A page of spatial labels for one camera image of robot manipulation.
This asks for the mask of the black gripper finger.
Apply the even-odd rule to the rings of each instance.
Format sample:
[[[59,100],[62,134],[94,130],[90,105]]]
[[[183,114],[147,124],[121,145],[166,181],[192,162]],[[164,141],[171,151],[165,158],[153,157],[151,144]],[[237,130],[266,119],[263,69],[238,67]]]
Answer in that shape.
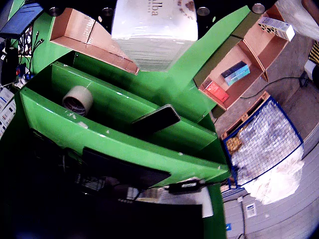
[[[68,0],[67,7],[93,18],[111,32],[116,3],[116,0]]]
[[[195,0],[198,37],[203,37],[215,23],[244,6],[251,8],[251,1]]]

